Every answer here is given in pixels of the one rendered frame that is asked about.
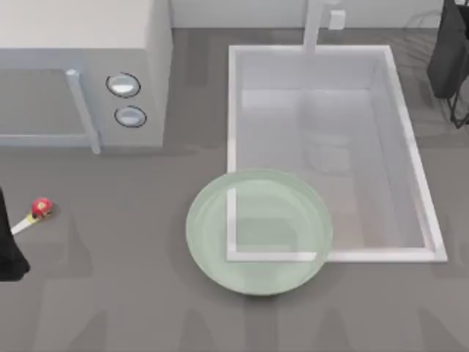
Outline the pale green glass plate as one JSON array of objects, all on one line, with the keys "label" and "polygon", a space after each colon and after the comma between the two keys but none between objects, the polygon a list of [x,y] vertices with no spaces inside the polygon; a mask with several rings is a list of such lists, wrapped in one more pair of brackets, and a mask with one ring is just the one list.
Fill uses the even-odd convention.
[{"label": "pale green glass plate", "polygon": [[248,169],[210,181],[193,199],[185,239],[191,259],[221,287],[274,296],[310,281],[333,243],[319,194],[290,173]]}]

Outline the small microwave knob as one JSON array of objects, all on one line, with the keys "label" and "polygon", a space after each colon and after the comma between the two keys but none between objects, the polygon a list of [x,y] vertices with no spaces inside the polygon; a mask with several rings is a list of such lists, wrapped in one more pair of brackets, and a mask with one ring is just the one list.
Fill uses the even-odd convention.
[{"label": "small microwave knob", "polygon": [[126,106],[114,112],[114,119],[125,128],[140,128],[147,122],[147,115],[137,106]]}]

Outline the pale microwave oven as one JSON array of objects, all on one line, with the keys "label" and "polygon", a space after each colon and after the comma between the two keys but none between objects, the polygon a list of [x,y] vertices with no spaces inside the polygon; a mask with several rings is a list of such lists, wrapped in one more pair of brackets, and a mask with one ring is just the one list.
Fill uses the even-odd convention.
[{"label": "pale microwave oven", "polygon": [[[0,0],[0,147],[88,147],[65,71],[81,74],[107,149],[163,145],[173,41],[169,0]],[[119,98],[106,79],[129,73],[139,94]],[[140,128],[114,112],[137,106]]]}]

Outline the white sink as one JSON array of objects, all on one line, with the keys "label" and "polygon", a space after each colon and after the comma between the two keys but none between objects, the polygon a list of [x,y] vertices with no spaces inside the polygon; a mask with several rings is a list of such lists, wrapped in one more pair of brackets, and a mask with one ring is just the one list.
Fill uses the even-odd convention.
[{"label": "white sink", "polygon": [[336,263],[448,256],[386,45],[229,47],[227,169],[303,178],[325,201]]}]

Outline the large microwave knob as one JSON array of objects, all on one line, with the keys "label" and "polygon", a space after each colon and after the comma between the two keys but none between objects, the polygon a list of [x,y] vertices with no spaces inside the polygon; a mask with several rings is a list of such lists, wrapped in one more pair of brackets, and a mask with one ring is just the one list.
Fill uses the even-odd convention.
[{"label": "large microwave knob", "polygon": [[119,73],[106,79],[109,92],[119,98],[131,98],[139,94],[140,81],[129,73]]}]

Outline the tall white tap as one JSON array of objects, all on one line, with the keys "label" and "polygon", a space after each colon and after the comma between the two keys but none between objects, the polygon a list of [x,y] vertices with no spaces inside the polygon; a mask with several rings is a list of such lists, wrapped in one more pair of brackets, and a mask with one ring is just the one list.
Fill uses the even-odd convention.
[{"label": "tall white tap", "polygon": [[313,56],[317,44],[323,10],[328,0],[306,0],[306,18],[303,33],[303,52]]}]

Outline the white wall socket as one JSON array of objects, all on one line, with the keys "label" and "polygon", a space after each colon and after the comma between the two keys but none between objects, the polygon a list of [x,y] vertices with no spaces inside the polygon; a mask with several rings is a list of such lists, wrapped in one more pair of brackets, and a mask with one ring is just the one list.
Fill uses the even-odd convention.
[{"label": "white wall socket", "polygon": [[346,23],[346,11],[345,10],[331,10],[330,20],[328,28],[330,30],[342,30]]}]

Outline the red-headed white-handled spoon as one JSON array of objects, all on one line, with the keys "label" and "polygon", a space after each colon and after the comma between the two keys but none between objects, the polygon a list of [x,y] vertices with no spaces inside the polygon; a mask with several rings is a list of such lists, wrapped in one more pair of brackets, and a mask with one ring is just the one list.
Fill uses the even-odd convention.
[{"label": "red-headed white-handled spoon", "polygon": [[53,202],[46,197],[37,198],[33,201],[31,210],[28,215],[12,227],[12,234],[17,235],[18,233],[26,230],[30,226],[46,219],[49,217],[53,210]]}]

